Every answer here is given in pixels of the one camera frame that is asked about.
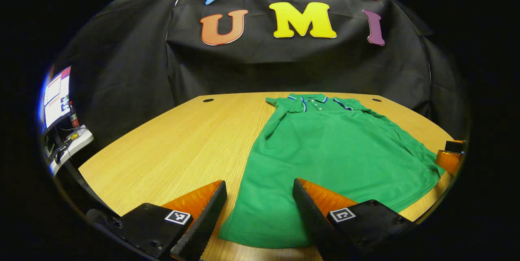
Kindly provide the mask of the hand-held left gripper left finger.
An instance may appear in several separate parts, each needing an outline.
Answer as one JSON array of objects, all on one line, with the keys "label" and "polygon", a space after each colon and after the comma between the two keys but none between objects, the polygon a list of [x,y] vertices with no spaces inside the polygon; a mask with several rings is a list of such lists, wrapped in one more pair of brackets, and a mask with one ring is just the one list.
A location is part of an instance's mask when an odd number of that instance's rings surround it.
[{"label": "hand-held left gripper left finger", "polygon": [[144,261],[200,261],[226,200],[217,180],[161,206],[143,203],[120,217],[91,209],[86,219]]}]

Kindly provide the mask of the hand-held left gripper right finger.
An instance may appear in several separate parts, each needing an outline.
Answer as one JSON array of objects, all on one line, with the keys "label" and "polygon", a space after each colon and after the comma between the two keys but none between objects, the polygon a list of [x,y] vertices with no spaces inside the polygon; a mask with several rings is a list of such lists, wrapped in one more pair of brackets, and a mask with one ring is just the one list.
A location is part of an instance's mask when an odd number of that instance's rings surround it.
[{"label": "hand-held left gripper right finger", "polygon": [[357,203],[301,178],[292,195],[323,261],[388,261],[418,225],[377,200]]}]

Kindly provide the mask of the green T-shirt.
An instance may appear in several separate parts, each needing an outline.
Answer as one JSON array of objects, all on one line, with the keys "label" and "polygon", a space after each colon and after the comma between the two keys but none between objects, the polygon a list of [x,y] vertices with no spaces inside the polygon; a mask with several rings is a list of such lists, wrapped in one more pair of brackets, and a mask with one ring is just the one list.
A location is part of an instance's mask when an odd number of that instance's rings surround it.
[{"label": "green T-shirt", "polygon": [[297,178],[401,212],[444,174],[435,153],[358,100],[322,93],[265,100],[275,110],[249,152],[220,239],[268,249],[310,246],[293,198]]}]

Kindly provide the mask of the white side table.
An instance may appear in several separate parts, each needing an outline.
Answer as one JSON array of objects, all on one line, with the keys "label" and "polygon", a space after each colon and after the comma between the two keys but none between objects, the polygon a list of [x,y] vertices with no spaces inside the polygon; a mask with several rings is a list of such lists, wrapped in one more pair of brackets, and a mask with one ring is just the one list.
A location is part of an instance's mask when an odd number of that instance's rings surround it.
[{"label": "white side table", "polygon": [[48,169],[52,176],[56,176],[57,172],[60,170],[60,168],[69,160],[72,159],[73,155],[76,155],[80,150],[85,148],[87,145],[89,145],[91,142],[93,142],[93,135],[89,129],[86,128],[86,126],[82,125],[78,129],[73,129],[73,133],[78,133],[80,136],[73,140],[69,148],[67,149],[67,152],[63,154],[63,157],[61,157],[61,161],[55,162],[50,158],[50,154],[57,148],[58,146],[61,146],[65,141],[70,140],[70,135],[67,135],[65,137],[65,140],[62,143],[55,143],[52,149],[52,152],[49,153],[48,160],[49,165]]}]

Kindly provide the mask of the black backdrop cloth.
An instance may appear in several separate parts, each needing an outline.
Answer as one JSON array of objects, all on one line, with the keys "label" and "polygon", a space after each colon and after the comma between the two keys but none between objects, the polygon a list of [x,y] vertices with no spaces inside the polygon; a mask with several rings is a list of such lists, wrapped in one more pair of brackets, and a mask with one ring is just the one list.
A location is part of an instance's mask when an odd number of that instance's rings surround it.
[{"label": "black backdrop cloth", "polygon": [[53,61],[107,146],[198,96],[383,96],[454,138],[466,89],[433,30],[398,0],[114,0]]}]

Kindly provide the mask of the black keyboard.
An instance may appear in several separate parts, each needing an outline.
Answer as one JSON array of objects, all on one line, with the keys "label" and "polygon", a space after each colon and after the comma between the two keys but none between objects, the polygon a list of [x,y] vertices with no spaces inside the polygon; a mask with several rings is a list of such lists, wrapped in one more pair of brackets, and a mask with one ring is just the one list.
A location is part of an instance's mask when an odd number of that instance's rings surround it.
[{"label": "black keyboard", "polygon": [[67,149],[71,144],[71,140],[65,141],[63,144],[61,144],[61,146],[55,148],[55,150],[50,154],[50,158],[54,160],[56,163],[61,161],[61,157],[63,157],[63,154],[67,152]]}]

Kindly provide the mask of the red label drink bottle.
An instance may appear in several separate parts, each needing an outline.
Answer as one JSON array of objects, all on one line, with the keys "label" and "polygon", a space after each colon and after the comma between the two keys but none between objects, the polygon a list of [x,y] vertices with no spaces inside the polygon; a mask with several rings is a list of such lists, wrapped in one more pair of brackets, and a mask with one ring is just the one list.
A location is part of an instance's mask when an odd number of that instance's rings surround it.
[{"label": "red label drink bottle", "polygon": [[78,129],[80,127],[80,124],[79,124],[79,120],[78,120],[78,117],[77,117],[77,112],[76,112],[76,109],[75,109],[75,107],[73,105],[72,100],[70,101],[70,111],[71,111],[71,115],[70,115],[71,124],[72,124],[74,129]]}]

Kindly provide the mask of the computer monitor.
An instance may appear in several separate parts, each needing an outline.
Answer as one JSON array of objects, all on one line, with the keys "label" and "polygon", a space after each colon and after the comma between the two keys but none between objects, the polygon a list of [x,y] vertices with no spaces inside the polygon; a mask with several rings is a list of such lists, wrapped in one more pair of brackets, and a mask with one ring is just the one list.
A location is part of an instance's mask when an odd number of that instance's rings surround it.
[{"label": "computer monitor", "polygon": [[70,115],[70,73],[67,67],[56,74],[44,88],[44,130],[50,129],[62,117]]}]

